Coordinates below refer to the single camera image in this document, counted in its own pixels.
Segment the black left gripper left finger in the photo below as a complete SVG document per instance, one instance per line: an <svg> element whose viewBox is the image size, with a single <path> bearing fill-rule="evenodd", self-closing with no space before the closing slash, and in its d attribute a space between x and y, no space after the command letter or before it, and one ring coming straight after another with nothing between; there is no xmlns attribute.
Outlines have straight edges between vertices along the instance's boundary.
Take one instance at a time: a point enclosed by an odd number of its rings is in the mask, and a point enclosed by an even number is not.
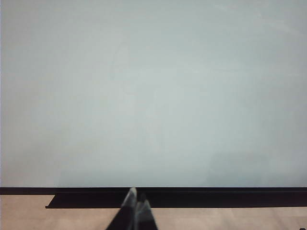
<svg viewBox="0 0 307 230"><path fill-rule="evenodd" d="M112 219L106 230L132 230L134 228L136 206L137 190L136 188L131 188L121 204L120 210Z"/></svg>

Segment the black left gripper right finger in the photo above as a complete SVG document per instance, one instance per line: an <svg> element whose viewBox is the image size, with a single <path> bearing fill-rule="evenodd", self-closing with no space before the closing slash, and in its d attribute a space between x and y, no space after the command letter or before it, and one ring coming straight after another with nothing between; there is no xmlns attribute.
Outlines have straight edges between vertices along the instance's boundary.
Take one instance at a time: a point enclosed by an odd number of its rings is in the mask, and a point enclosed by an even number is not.
<svg viewBox="0 0 307 230"><path fill-rule="evenodd" d="M158 230L149 201L143 193L137 202L135 209L136 230Z"/></svg>

